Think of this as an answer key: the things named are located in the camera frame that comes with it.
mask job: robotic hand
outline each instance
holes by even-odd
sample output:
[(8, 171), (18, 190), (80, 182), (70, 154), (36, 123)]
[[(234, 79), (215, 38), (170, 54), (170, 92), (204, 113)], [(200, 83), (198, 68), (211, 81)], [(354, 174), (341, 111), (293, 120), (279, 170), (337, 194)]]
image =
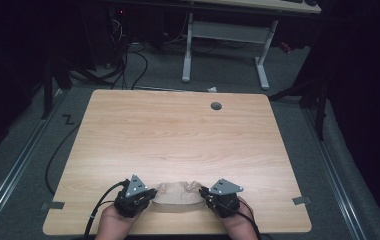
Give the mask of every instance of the robotic hand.
[(237, 192), (243, 188), (225, 179), (219, 179), (214, 186), (207, 188), (202, 186), (200, 195), (206, 200), (206, 205), (221, 218), (227, 218), (236, 214), (240, 207)]
[(126, 179), (122, 182), (123, 189), (119, 191), (114, 206), (121, 216), (133, 218), (149, 206), (150, 200), (155, 198), (157, 191), (147, 189), (147, 186), (133, 175), (131, 181)]

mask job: metal frame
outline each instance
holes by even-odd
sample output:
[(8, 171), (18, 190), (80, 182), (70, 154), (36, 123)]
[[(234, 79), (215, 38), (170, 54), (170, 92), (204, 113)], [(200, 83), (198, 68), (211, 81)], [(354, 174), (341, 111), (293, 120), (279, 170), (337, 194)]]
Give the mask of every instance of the metal frame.
[(184, 56), (183, 82), (190, 82), (192, 62), (192, 39), (193, 37), (211, 38), (230, 41), (241, 41), (263, 44), (260, 56), (255, 58), (255, 66), (258, 71), (259, 81), (263, 90), (269, 89), (269, 83), (265, 74), (264, 61), (268, 53), (277, 28), (278, 20), (272, 21), (271, 27), (250, 27), (242, 25), (201, 22), (193, 20), (193, 13), (189, 14), (187, 28), (187, 47)]
[(49, 124), (53, 116), (53, 113), (60, 105), (60, 103), (65, 99), (66, 93), (61, 90), (58, 90), (55, 97), (56, 101), (54, 103), (53, 110), (50, 112), (46, 119), (40, 120), (31, 137), (29, 138), (28, 142), (22, 149), (21, 154), (16, 159), (16, 162), (10, 170), (9, 174), (7, 175), (3, 183), (0, 185), (0, 213), (3, 210), (3, 207), (5, 206), (16, 185), (18, 184), (19, 180), (21, 179), (22, 174), (25, 172), (25, 169), (31, 161), (31, 155), (34, 151), (34, 148), (36, 147), (38, 141), (41, 139), (47, 125)]
[(336, 197), (337, 203), (339, 204), (340, 210), (342, 211), (343, 218), (346, 221), (346, 225), (352, 235), (354, 240), (366, 240), (364, 229), (362, 224), (356, 215), (355, 209), (352, 205), (352, 201), (346, 193), (342, 181), (340, 180), (339, 174), (334, 167), (333, 161), (328, 154), (325, 143), (318, 137), (315, 132), (315, 120), (309, 109), (301, 109), (305, 121), (311, 126), (309, 130), (312, 136), (315, 138), (318, 149), (322, 155), (322, 160), (324, 167), (326, 169), (327, 178), (330, 181), (330, 186), (333, 189), (334, 195)]

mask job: black tape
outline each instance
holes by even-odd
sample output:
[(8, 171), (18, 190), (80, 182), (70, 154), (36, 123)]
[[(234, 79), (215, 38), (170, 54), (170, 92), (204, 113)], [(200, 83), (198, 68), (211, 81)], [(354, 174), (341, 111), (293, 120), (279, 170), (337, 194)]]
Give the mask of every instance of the black tape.
[(310, 197), (297, 197), (297, 198), (293, 198), (293, 203), (295, 205), (299, 205), (299, 204), (305, 204), (305, 205), (308, 205), (311, 203), (311, 198)]
[(41, 205), (41, 210), (48, 210), (48, 209), (63, 209), (65, 206), (64, 202), (51, 202), (51, 203), (43, 203)]

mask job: gray carpet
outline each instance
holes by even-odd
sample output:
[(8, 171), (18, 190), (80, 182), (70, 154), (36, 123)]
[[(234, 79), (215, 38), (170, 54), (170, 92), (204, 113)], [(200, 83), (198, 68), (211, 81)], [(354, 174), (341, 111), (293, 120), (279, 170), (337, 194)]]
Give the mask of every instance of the gray carpet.
[[(280, 49), (272, 48), (265, 62), (271, 88), (268, 92), (260, 89), (257, 72), (252, 58), (224, 54), (227, 47), (216, 48), (209, 54), (194, 54), (192, 80), (181, 82), (183, 49), (157, 50), (147, 47), (143, 52), (149, 62), (147, 72), (138, 82), (136, 89), (147, 87), (178, 89), (187, 91), (207, 91), (216, 87), (218, 92), (263, 93), (274, 94), (291, 86), (309, 49), (295, 50), (285, 54)], [(200, 47), (204, 51), (209, 46)], [(256, 46), (243, 50), (253, 54)], [(126, 80), (128, 88), (145, 67), (144, 60), (137, 54), (128, 54)], [(94, 89), (106, 88), (88, 82), (74, 82), (74, 87), (66, 94), (53, 117), (48, 123), (41, 140), (31, 155), (31, 161), (23, 173), (12, 195), (0, 213), (0, 239), (72, 239), (77, 236), (46, 236), (42, 226), (47, 210), (41, 210), (43, 203), (50, 202), (53, 196), (47, 190), (44, 174), (50, 157), (64, 137), (76, 126), (67, 125), (66, 117), (78, 124), (85, 112), (90, 95)], [(121, 88), (121, 81), (116, 85)], [(273, 111), (289, 154), (299, 187), (304, 196), (309, 196), (312, 203), (307, 205), (312, 221), (312, 230), (303, 234), (273, 234), (276, 240), (284, 239), (352, 239), (345, 219), (341, 213), (334, 192), (327, 178), (322, 155), (312, 134), (311, 125), (307, 123), (293, 98), (272, 102)], [(365, 186), (348, 153), (344, 140), (332, 115), (327, 109), (325, 122), (325, 144), (336, 169), (341, 174), (348, 195), (354, 208), (365, 224), (368, 239), (380, 239), (380, 211)], [(11, 127), (9, 135), (0, 146), (0, 184), (6, 178), (33, 129), (42, 114), (42, 91), (34, 98), (32, 106)], [(53, 160), (49, 171), (49, 181), (56, 188), (75, 134), (62, 145)], [(152, 239), (201, 239), (201, 237), (162, 236)]]

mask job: wooden table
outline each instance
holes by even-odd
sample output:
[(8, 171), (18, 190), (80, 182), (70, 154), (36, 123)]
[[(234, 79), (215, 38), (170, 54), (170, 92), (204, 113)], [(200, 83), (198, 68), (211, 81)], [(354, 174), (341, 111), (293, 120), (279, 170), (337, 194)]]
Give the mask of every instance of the wooden table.
[[(222, 109), (213, 110), (213, 102)], [(244, 187), (238, 195), (254, 209), (261, 232), (311, 229), (305, 206), (292, 201), (301, 193), (265, 95), (96, 90), (54, 197), (65, 205), (49, 210), (44, 232), (82, 234), (103, 193), (133, 173), (149, 187), (193, 180), (210, 187), (225, 178)], [(207, 207), (157, 213), (152, 205), (131, 230), (216, 233), (224, 229)]]

